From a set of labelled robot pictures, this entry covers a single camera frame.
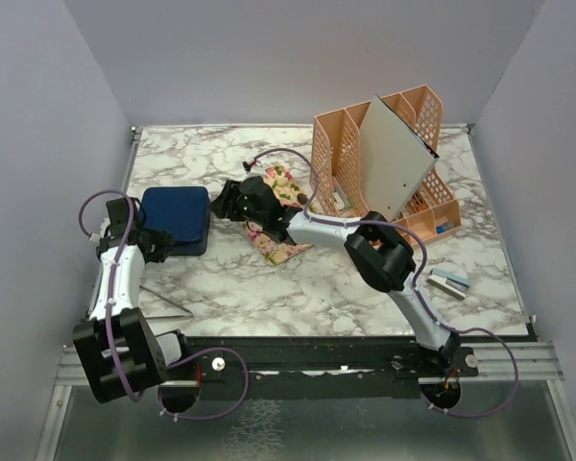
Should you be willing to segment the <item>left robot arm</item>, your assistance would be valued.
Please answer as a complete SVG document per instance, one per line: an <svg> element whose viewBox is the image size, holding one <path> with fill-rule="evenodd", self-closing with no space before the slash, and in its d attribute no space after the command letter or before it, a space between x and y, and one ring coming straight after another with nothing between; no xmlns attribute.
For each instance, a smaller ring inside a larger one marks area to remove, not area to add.
<svg viewBox="0 0 576 461"><path fill-rule="evenodd" d="M140 279L148 262L166 259L166 231L132 230L128 245L105 235L97 247L102 264L98 298L89 318L73 329L73 343L96 400L134 395L192 370L193 356L179 330L153 334L138 306Z"/></svg>

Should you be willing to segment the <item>small blue cap item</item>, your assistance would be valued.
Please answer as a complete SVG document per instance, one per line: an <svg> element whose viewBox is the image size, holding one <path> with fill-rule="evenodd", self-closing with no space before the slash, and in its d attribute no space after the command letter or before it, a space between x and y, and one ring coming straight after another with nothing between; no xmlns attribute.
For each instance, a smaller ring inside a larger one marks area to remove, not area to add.
<svg viewBox="0 0 576 461"><path fill-rule="evenodd" d="M446 231L449 231L452 228L453 228L453 224L451 222L446 222L440 226L437 226L436 232L437 232L437 234L440 234L440 233L444 233Z"/></svg>

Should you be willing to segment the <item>grey board in organizer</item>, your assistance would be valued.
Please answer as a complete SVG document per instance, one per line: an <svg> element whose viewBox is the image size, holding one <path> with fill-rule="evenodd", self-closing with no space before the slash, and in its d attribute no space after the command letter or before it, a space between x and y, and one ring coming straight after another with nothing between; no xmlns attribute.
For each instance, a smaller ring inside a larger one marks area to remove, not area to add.
<svg viewBox="0 0 576 461"><path fill-rule="evenodd" d="M366 206L393 221L439 156L377 95L359 127L360 187Z"/></svg>

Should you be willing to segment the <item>blue box lid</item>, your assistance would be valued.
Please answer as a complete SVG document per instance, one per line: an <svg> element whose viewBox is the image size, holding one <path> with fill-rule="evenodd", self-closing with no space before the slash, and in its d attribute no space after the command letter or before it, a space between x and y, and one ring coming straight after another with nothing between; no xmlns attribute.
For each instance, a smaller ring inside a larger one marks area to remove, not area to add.
<svg viewBox="0 0 576 461"><path fill-rule="evenodd" d="M146 214L145 227L154 231L169 231L178 217L207 210L211 214L208 191L203 186L158 186L145 190L141 199Z"/></svg>

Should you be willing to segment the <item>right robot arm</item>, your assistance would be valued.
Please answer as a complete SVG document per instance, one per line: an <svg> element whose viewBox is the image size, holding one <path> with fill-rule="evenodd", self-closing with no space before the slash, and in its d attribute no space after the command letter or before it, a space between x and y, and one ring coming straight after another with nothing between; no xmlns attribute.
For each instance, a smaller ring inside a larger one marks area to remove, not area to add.
<svg viewBox="0 0 576 461"><path fill-rule="evenodd" d="M459 335L443 325L419 289L414 250L402 236L407 229L374 211L363 218L330 218L284 205L259 176L226 181L210 208L219 219L257 225L276 243L346 251L363 281L387 294L408 321L423 368L442 376L455 366Z"/></svg>

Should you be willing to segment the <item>peach plastic desk organizer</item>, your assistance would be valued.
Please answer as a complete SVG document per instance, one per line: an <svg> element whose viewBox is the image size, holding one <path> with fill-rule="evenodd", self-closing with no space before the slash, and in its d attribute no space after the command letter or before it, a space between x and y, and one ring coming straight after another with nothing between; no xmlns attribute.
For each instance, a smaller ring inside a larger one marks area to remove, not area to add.
<svg viewBox="0 0 576 461"><path fill-rule="evenodd" d="M456 232L459 202L435 169L443 112L421 85L316 116L310 182L324 214L377 211L413 231L410 244Z"/></svg>

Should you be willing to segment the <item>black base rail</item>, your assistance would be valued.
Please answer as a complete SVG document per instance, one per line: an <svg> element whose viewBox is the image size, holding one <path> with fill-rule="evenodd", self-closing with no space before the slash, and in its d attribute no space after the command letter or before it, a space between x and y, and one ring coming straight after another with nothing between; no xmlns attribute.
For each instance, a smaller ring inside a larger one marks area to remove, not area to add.
<svg viewBox="0 0 576 461"><path fill-rule="evenodd" d="M196 337L191 362L168 373L158 393L169 400L416 399L424 384L474 377L470 347L444 365L410 336Z"/></svg>

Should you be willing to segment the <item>stapler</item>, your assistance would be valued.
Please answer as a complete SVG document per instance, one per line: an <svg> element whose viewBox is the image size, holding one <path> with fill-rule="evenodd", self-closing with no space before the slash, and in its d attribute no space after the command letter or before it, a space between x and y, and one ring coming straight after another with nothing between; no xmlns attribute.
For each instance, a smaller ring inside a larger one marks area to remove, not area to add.
<svg viewBox="0 0 576 461"><path fill-rule="evenodd" d="M470 288L470 281L442 269L432 269L426 281L457 300L464 300Z"/></svg>

